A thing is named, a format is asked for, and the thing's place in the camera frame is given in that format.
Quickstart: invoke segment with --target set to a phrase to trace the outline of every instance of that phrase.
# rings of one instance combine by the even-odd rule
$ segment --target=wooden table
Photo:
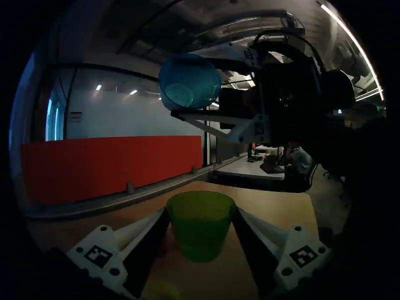
[[[265,180],[284,180],[285,173],[266,173],[264,170],[260,168],[261,164],[264,162],[263,160],[248,162],[247,156],[241,159],[238,159],[226,166],[223,166],[216,170],[217,173],[221,173],[224,175],[232,175],[238,177],[245,178],[254,178],[254,179],[265,179]]]
[[[305,193],[252,190],[194,181],[144,202],[97,216],[61,222],[28,222],[28,228],[39,247],[45,251],[59,247],[68,251],[97,226],[113,229],[126,226],[163,208],[167,200],[186,191],[213,191],[231,197],[246,212],[282,229],[294,225],[306,227],[316,237],[317,222],[310,197]],[[168,281],[180,291],[181,299],[256,299],[257,288],[242,247],[231,225],[222,253],[208,263],[185,259],[170,231],[168,251],[156,259],[149,280]]]

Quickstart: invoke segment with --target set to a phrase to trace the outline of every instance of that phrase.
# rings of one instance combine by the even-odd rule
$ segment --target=green plastic cup
[[[206,263],[218,257],[235,212],[230,197],[213,191],[187,191],[171,197],[166,209],[185,258]]]

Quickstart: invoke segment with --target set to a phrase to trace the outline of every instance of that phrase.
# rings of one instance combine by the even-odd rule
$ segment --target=ceiling
[[[162,65],[178,53],[222,42],[247,46],[262,30],[286,28],[314,45],[328,70],[344,71],[366,91],[376,87],[357,47],[315,0],[182,0],[146,23],[171,2],[114,1],[94,34],[92,49],[106,47],[118,56]],[[283,36],[274,38],[284,40]],[[312,55],[296,38],[286,41]],[[238,77],[228,74],[222,79],[234,81]],[[360,88],[355,91],[363,93]]]

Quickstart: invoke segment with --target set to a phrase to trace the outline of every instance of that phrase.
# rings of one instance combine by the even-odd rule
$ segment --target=yellow object
[[[143,289],[143,300],[179,300],[178,288],[165,280],[148,280]]]

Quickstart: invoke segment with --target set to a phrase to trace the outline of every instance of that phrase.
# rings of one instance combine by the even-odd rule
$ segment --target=window
[[[46,141],[49,141],[50,139],[50,112],[52,111],[52,100],[48,100],[48,106],[47,106],[47,116],[46,116]]]
[[[58,135],[57,135],[58,127],[59,127],[59,108],[57,107],[55,109],[55,122],[54,122],[54,140],[55,141],[59,140]]]

